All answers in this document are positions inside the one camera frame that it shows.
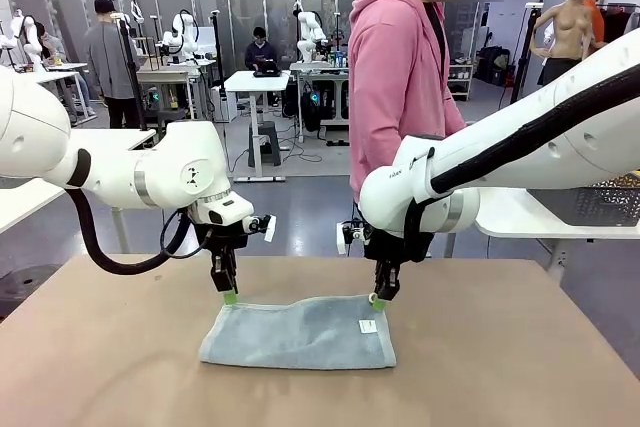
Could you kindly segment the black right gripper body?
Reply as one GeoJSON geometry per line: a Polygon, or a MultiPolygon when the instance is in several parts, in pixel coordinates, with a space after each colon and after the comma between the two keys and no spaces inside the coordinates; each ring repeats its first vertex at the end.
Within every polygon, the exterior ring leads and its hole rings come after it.
{"type": "Polygon", "coordinates": [[[373,229],[364,245],[364,257],[376,263],[400,265],[406,261],[404,239],[373,229]]]}

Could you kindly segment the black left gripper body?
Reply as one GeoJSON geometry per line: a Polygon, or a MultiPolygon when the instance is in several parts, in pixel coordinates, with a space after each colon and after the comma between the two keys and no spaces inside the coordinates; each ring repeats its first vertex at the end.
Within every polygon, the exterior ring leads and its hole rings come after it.
{"type": "Polygon", "coordinates": [[[193,229],[198,242],[197,254],[201,251],[216,254],[243,249],[248,244],[249,234],[245,231],[241,221],[227,226],[193,223],[193,229]]]}

